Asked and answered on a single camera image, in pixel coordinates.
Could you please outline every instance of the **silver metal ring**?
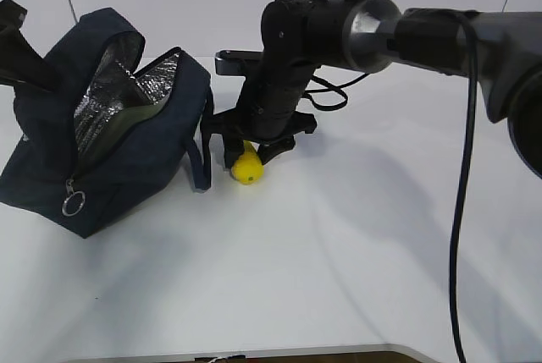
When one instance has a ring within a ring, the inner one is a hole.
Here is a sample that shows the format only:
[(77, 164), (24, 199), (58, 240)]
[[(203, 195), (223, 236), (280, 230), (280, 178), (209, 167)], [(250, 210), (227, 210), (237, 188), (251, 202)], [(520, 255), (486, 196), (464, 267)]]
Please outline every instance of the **silver metal ring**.
[[(72, 212), (72, 213), (69, 213), (68, 212), (68, 204), (70, 201), (72, 201), (77, 195), (80, 195), (81, 197), (81, 201), (79, 203), (79, 206), (77, 207), (77, 209), (75, 210), (75, 212)], [(86, 200), (86, 195), (83, 191), (76, 191), (74, 192), (73, 194), (71, 194), (68, 198), (66, 198), (64, 200), (64, 203), (62, 204), (62, 214), (65, 216), (65, 217), (73, 217), (74, 215), (77, 215), (81, 209), (83, 209), (83, 206), (85, 206), (85, 200)]]

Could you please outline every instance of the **bag strap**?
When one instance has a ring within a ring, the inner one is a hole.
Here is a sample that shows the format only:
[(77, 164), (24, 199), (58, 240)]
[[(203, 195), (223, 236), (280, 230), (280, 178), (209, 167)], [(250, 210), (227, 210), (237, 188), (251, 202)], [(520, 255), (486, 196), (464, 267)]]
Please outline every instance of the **bag strap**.
[[(207, 100), (202, 113), (202, 123), (207, 118), (212, 117), (214, 114), (214, 100), (213, 92), (209, 88), (207, 93)], [(190, 158), (192, 176), (194, 179), (194, 186), (197, 190), (208, 190), (211, 188), (211, 150), (209, 148), (209, 142), (211, 135), (204, 131), (204, 128), (200, 126), (202, 131), (202, 155), (200, 154), (197, 144), (194, 139), (189, 139), (185, 142), (186, 153)]]

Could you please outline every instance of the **lemon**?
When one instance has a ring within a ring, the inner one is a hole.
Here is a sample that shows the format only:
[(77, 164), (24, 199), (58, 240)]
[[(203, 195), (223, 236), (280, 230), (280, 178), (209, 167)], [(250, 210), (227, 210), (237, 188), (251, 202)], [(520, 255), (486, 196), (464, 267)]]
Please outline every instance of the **lemon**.
[(263, 176), (263, 165), (250, 141), (243, 141), (245, 152), (239, 156), (231, 168), (231, 175), (241, 184), (255, 183)]

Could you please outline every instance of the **black wire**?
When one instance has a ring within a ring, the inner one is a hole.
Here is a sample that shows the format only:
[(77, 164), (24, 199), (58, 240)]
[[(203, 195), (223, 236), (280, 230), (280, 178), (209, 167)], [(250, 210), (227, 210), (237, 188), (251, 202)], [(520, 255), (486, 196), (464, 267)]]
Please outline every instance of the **black wire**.
[(339, 109), (342, 109), (343, 107), (346, 106), (346, 104), (348, 103), (348, 95), (339, 86), (333, 85), (329, 81), (324, 80), (323, 78), (317, 77), (316, 75), (313, 75), (311, 80), (320, 85), (325, 86), (330, 91), (333, 91), (343, 97), (343, 101), (336, 103), (335, 105), (322, 105), (314, 101), (314, 98), (312, 97), (310, 92), (305, 91), (302, 95), (302, 98), (308, 99), (311, 102), (311, 104), (315, 108), (317, 108), (317, 110), (324, 111), (324, 112), (332, 112), (332, 111), (337, 111)]
[[(357, 84), (359, 81), (362, 81), (362, 80), (365, 80), (370, 74), (362, 74), (360, 75), (359, 77), (355, 78), (354, 80), (352, 81), (349, 81), (345, 84), (341, 84), (341, 85), (337, 85), (335, 88), (348, 88), (349, 86), (352, 86), (354, 84)], [(315, 94), (315, 93), (319, 93), (319, 92), (331, 92), (331, 91), (334, 91), (334, 89), (330, 89), (330, 88), (320, 88), (320, 89), (316, 89), (316, 90), (306, 90), (305, 92), (309, 92), (311, 94)]]
[(461, 24), (467, 41), (468, 53), (467, 121), (465, 126), (461, 172), (459, 174), (459, 184), (457, 187), (456, 209), (454, 210), (454, 220), (451, 227), (450, 264), (448, 271), (451, 331), (454, 338), (454, 345), (456, 346), (457, 357), (461, 363), (467, 363), (463, 351), (461, 334), (459, 331), (459, 318), (457, 314), (457, 253), (459, 250), (459, 233), (461, 231), (463, 208), (465, 206), (465, 197), (467, 195), (468, 175), (471, 157), (473, 155), (474, 120), (476, 117), (476, 93), (478, 85), (478, 54), (476, 48), (476, 32), (471, 26), (468, 18), (464, 14), (456, 11), (444, 10), (440, 11), (440, 13), (453, 17)]

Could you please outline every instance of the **white tabletop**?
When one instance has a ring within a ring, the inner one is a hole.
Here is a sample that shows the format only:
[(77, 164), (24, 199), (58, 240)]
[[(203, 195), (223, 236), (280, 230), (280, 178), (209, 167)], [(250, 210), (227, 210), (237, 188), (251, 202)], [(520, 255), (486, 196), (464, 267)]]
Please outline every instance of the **white tabletop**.
[[(213, 77), (218, 109), (241, 81)], [(345, 109), (318, 113), (315, 134), (257, 184), (223, 170), (216, 137), (207, 193), (192, 192), (185, 159), (165, 191), (89, 239), (1, 205), (0, 361), (375, 349), (456, 361), (447, 260), (466, 88), (392, 66), (352, 87)], [(1, 92), (0, 165), (20, 137)], [(542, 181), (479, 102), (459, 261), (465, 350), (478, 363), (542, 360)]]

